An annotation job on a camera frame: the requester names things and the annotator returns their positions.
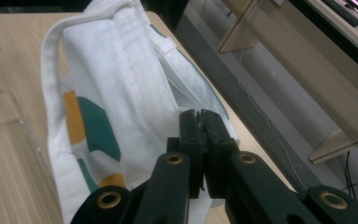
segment table surface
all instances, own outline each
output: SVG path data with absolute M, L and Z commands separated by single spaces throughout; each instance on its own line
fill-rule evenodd
M 40 81 L 40 46 L 48 28 L 54 22 L 72 15 L 74 14 L 0 14 L 0 90 L 7 90 L 13 93 L 47 161 L 48 130 Z M 148 13 L 148 16 L 153 24 L 163 34 L 172 37 L 179 49 L 190 58 L 159 17 L 153 13 Z M 258 154 L 279 178 L 289 186 L 287 180 L 285 180 L 281 172 L 235 113 L 226 102 L 223 101 L 223 103 L 241 139 L 240 149 Z M 54 195 L 50 197 L 50 203 L 46 204 L 46 206 L 57 207 L 57 204 L 57 197 Z M 58 210 L 52 209 L 51 212 L 56 213 L 55 216 L 59 215 Z M 223 206 L 212 209 L 207 223 L 228 223 Z

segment teal patch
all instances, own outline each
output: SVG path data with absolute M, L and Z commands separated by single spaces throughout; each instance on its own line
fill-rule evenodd
M 89 191 L 93 192 L 94 190 L 98 189 L 98 185 L 95 184 L 94 180 L 91 178 L 89 170 L 87 169 L 86 163 L 78 159 L 77 162 L 79 163 L 81 172 L 83 173 L 84 178 L 86 179 L 87 186 L 89 187 Z
M 77 97 L 89 152 L 101 150 L 116 161 L 121 153 L 105 111 L 84 97 Z

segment transparent acrylic sheet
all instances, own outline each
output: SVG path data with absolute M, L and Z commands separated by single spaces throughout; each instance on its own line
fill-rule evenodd
M 0 223 L 62 223 L 52 176 L 9 91 L 0 91 Z

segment white cable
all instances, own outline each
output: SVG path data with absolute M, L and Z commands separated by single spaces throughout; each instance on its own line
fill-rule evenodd
M 243 50 L 244 47 L 241 50 L 241 56 L 240 56 L 240 64 L 241 67 L 242 66 L 242 54 L 243 54 Z M 272 135 L 274 136 L 274 138 L 277 140 L 277 142 L 279 143 L 279 145 L 283 148 L 284 154 L 286 155 L 287 160 L 289 161 L 290 167 L 292 168 L 293 172 L 296 175 L 296 178 L 298 179 L 298 181 L 301 183 L 301 185 L 303 186 L 303 188 L 305 190 L 307 190 L 307 187 L 305 186 L 305 184 L 303 183 L 303 181 L 301 180 L 301 178 L 299 177 L 299 175 L 297 174 L 295 167 L 293 166 L 292 160 L 290 159 L 289 153 L 287 152 L 286 147 L 283 146 L 283 144 L 281 143 L 281 141 L 278 139 L 278 137 L 275 135 L 275 133 L 273 132 L 271 125 L 269 124 L 269 120 L 261 113 L 261 111 L 257 108 L 257 106 L 255 105 L 255 102 L 253 101 L 251 95 L 249 94 L 249 92 L 242 86 L 242 84 L 240 83 L 240 79 L 237 75 L 235 75 L 235 78 L 237 79 L 238 85 L 240 86 L 240 88 L 242 89 L 243 92 L 246 93 L 247 97 L 249 98 L 249 101 L 251 102 L 253 108 L 257 111 L 257 113 L 263 118 L 263 120 L 267 123 L 269 131 L 272 133 Z

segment light wood surface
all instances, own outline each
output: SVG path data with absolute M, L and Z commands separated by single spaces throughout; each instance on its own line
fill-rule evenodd
M 43 102 L 40 83 L 40 66 L 39 66 L 39 53 L 40 46 L 44 35 L 48 28 L 60 19 L 69 17 L 73 14 L 0 14 L 0 90 L 11 91 L 16 98 L 18 105 L 27 120 L 27 124 L 32 129 L 35 138 L 38 140 L 39 148 L 48 161 L 47 153 L 47 124 L 46 112 Z M 159 19 L 156 14 L 148 13 L 149 18 L 153 24 L 165 35 L 173 37 L 173 34 L 168 30 L 164 23 Z M 174 42 L 179 46 L 179 49 L 189 58 L 186 51 L 181 47 L 178 41 L 174 38 Z M 252 151 L 262 157 L 267 164 L 274 170 L 277 175 L 288 185 L 283 175 L 279 172 L 278 168 L 269 159 L 265 151 L 255 141 L 249 131 L 240 122 L 235 113 L 224 102 L 228 114 L 241 139 L 241 150 Z M 0 154 L 0 158 L 8 157 L 5 162 L 10 167 L 10 164 L 16 158 L 11 154 Z M 29 159 L 23 159 L 21 162 L 28 162 Z M 36 163 L 30 163 L 26 167 L 36 166 Z M 22 223 L 61 223 L 61 214 L 59 212 L 58 199 L 55 189 L 52 185 L 44 184 L 49 180 L 37 179 L 37 184 L 42 184 L 43 188 L 47 188 L 45 192 L 51 192 L 48 200 L 44 200 L 45 207 L 35 207 L 36 209 L 46 209 L 45 211 L 49 218 L 41 221 L 38 213 L 33 212 L 27 214 L 26 220 L 32 220 Z M 31 197 L 30 201 L 41 201 L 40 198 Z M 25 211 L 32 204 L 21 205 Z M 225 216 L 223 206 L 212 209 L 208 217 L 208 223 L 228 223 Z

